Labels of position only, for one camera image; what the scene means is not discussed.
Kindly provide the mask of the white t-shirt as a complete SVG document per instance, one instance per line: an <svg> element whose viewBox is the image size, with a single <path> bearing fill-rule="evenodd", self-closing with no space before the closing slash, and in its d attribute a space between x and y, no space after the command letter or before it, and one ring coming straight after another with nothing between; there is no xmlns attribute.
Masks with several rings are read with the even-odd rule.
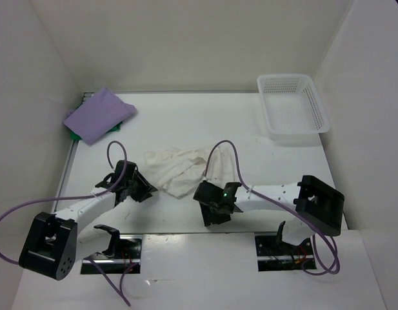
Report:
<svg viewBox="0 0 398 310"><path fill-rule="evenodd" d="M234 162L225 146L146 152L141 173L159 191L177 199L195 191L202 180L218 187L235 180Z"/></svg>

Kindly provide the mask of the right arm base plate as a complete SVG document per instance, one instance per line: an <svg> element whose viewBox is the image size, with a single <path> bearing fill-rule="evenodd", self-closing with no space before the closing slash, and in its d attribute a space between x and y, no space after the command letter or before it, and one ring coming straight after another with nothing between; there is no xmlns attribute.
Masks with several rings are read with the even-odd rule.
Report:
<svg viewBox="0 0 398 310"><path fill-rule="evenodd" d="M255 248L259 272L316 270L312 243L309 238L301 245L276 244L276 235L255 234Z"/></svg>

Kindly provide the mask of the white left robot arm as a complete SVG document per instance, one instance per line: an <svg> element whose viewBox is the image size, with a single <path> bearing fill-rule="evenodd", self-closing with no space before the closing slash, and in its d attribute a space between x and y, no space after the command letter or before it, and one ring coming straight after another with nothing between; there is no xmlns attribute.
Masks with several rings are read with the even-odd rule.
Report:
<svg viewBox="0 0 398 310"><path fill-rule="evenodd" d="M111 211L127 198L143 202L156 188L131 164L118 169L97 183L89 198L55 213L41 212L32 221L18 264L24 269L55 280L64 279L76 261L101 253L116 257L121 250L119 229L94 220Z"/></svg>

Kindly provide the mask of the green t-shirt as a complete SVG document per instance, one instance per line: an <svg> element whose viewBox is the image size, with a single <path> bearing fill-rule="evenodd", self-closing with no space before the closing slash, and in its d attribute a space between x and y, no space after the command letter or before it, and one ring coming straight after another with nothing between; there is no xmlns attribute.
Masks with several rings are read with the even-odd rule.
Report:
<svg viewBox="0 0 398 310"><path fill-rule="evenodd" d="M85 101L69 113L64 125L86 144L93 144L123 121L123 105L118 100Z"/></svg>

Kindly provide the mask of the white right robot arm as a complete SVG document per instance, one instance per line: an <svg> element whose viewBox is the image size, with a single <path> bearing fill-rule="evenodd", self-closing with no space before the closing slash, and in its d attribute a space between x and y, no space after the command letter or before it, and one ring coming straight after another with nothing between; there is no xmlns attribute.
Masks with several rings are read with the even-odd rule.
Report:
<svg viewBox="0 0 398 310"><path fill-rule="evenodd" d="M249 187L228 182L223 188L202 181L194 193L204 225L229 222L235 212L284 211L293 218L279 225L275 246L289 254L315 234L336 237L341 233L344 195L311 175L287 185Z"/></svg>

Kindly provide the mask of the purple t-shirt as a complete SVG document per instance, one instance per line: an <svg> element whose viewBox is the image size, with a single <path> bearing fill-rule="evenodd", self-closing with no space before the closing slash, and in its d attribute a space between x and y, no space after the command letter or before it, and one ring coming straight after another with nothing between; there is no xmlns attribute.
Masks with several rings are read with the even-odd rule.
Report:
<svg viewBox="0 0 398 310"><path fill-rule="evenodd" d="M103 87L70 113L63 124L87 145L92 145L114 126L136 114L133 105Z"/></svg>

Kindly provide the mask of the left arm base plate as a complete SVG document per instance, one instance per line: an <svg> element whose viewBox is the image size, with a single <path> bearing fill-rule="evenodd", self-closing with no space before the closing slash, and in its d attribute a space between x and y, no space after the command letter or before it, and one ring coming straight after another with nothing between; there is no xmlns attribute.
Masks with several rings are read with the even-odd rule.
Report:
<svg viewBox="0 0 398 310"><path fill-rule="evenodd" d="M90 258L106 274L123 274L131 265L128 274L139 274L141 269L142 235L123 234L113 256L95 253Z"/></svg>

